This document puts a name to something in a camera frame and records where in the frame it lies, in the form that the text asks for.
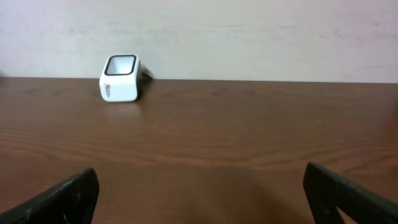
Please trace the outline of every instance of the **wooden table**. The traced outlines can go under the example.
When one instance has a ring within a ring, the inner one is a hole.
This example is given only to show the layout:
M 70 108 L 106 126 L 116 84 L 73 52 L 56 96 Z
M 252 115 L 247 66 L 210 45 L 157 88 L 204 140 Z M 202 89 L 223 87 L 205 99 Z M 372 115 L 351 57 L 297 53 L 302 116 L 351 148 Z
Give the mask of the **wooden table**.
M 0 212 L 86 167 L 93 223 L 313 223 L 307 162 L 398 201 L 398 85 L 0 78 Z

